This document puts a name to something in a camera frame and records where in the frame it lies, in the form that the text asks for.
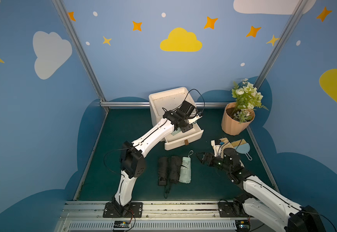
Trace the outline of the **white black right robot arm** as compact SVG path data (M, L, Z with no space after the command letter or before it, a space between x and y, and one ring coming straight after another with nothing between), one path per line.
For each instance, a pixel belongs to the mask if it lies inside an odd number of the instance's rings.
M226 172L231 182L244 193L233 200L235 214L252 216L276 232L324 232L319 214L311 206L301 206L284 197L243 165L239 153L226 148L223 156L201 152L196 157L202 164Z

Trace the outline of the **mint umbrella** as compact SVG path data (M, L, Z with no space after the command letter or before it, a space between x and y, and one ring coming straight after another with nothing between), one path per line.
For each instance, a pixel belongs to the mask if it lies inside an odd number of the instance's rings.
M171 133L171 135L172 135L172 136L175 136L175 135L177 135L177 134L180 133L180 132L181 132L181 129L178 128L177 130L173 131L173 132Z
M191 155L194 151L189 151L187 156L182 157L179 182L189 184L191 182Z

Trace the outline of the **black umbrella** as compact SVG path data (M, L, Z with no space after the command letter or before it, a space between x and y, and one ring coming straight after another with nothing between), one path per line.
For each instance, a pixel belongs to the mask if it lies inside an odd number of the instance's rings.
M168 185L164 188L164 198L167 199L173 184L177 184L180 179L180 171L182 158L179 156L171 156L169 162Z
M158 159L158 185L166 186L168 182L168 157L163 156Z

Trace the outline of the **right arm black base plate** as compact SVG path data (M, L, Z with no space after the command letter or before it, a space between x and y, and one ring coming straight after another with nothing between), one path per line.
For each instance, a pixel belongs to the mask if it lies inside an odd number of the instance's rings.
M239 202L218 202L218 210L221 218L247 218L248 214L243 209L243 205Z

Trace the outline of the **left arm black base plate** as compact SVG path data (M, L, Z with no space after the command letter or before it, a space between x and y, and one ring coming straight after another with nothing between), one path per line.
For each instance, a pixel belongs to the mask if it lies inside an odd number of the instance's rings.
M103 218L141 218L143 210L142 202L131 202L126 206L120 206L117 202L108 202L105 204Z

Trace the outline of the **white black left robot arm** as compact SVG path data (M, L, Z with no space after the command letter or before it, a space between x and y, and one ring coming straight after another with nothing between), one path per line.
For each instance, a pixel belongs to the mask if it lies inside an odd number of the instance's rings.
M193 124L203 112L188 101L183 101L172 110L164 110L162 119L146 134L133 141L123 143L121 149L121 179L118 190L112 198L114 207L120 212L128 210L132 200L135 182L146 167L145 157L162 139L176 130L185 133L193 129Z

